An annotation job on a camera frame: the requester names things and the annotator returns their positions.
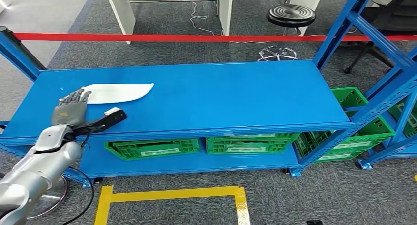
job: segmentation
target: green basket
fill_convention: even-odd
[[[356,87],[338,88],[332,91],[340,105],[344,108],[364,106],[368,103]],[[355,113],[356,111],[349,111],[346,112],[346,115],[353,116]],[[301,134],[295,142],[298,153],[301,157],[306,156],[333,132],[318,131]],[[317,162],[351,160],[394,135],[395,131],[382,117],[378,116],[353,136],[335,146],[325,156],[318,159]]]
[[[240,135],[206,138],[208,154],[282,153],[299,133]]]
[[[316,148],[318,144],[311,138],[308,133],[302,133],[300,137],[294,141],[300,156],[304,157]],[[333,149],[326,155],[320,157],[315,163],[351,160],[362,154],[366,149],[363,147],[353,147],[344,149]]]
[[[398,104],[396,104],[395,106],[393,106],[388,111],[395,118],[395,120],[398,121],[403,111],[404,106],[405,106],[405,99],[399,102]],[[404,126],[403,133],[408,138],[417,133],[416,116],[417,116],[417,104],[414,105],[413,110],[410,113],[410,116],[408,116],[407,123]]]
[[[339,88],[332,90],[340,105],[346,107],[363,106],[368,101],[356,87]],[[348,116],[353,116],[356,111],[346,112]],[[317,144],[327,139],[333,131],[318,131],[309,133]],[[378,116],[369,124],[347,138],[334,149],[357,148],[368,150],[383,142],[385,139],[395,135],[395,131],[385,120]]]
[[[118,141],[107,142],[104,147],[124,161],[200,151],[198,139]]]

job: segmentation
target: yellow tape line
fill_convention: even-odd
[[[103,186],[94,225],[105,225],[107,223],[110,203],[220,196],[234,196],[236,212],[238,213],[238,225],[250,225],[245,188],[239,186],[125,193],[113,193],[113,186]]]
[[[109,216],[110,203],[112,202],[113,185],[101,187],[100,199],[98,201],[97,213],[94,225],[106,225]]]

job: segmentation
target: metal robot arm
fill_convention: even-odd
[[[41,132],[36,145],[0,181],[0,225],[26,223],[42,194],[81,157],[77,136],[105,131],[127,118],[123,110],[112,108],[102,119],[83,124],[89,93],[81,97],[82,92],[60,100],[53,113],[55,125]]]
[[[0,181],[1,225],[24,225],[42,194],[80,158],[80,145],[64,138],[70,133],[67,125],[43,130],[36,145]]]

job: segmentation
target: red barrier tape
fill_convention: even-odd
[[[195,35],[118,35],[15,33],[25,41],[73,42],[323,42],[326,36],[195,36]],[[417,41],[417,36],[387,36],[390,41]],[[369,41],[366,36],[345,36],[343,41]]]

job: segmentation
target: robot finger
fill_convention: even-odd
[[[62,104],[64,103],[64,99],[63,98],[61,98],[60,99],[60,102],[58,103],[58,106],[62,106]]]
[[[70,97],[70,96],[67,96],[67,97],[65,97],[65,98],[62,100],[63,105],[68,105],[70,101],[71,101],[71,97]]]
[[[71,103],[78,103],[80,101],[80,98],[83,92],[84,92],[84,89],[80,89],[76,91],[75,95],[71,98]]]
[[[81,97],[81,102],[87,102],[90,94],[91,94],[91,91],[85,92],[84,95],[83,95],[83,97]]]

